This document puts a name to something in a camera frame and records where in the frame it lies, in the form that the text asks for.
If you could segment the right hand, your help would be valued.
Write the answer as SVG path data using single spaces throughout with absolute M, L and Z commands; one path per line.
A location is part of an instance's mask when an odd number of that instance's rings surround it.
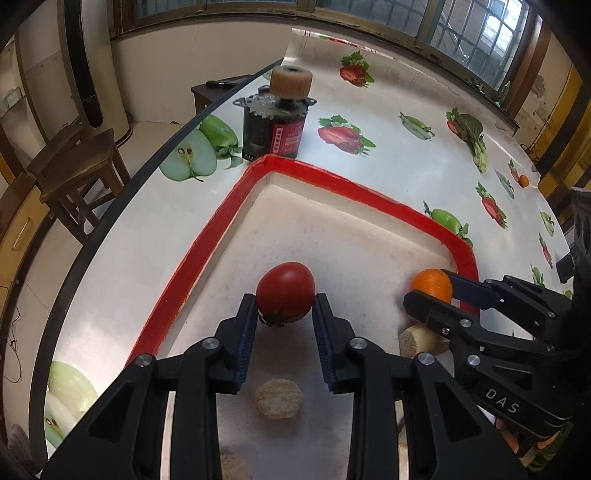
M 525 431 L 510 426 L 500 418 L 495 419 L 495 427 L 527 470 L 541 472 L 554 459 L 571 433 L 573 424 L 566 423 L 546 440 L 534 439 Z

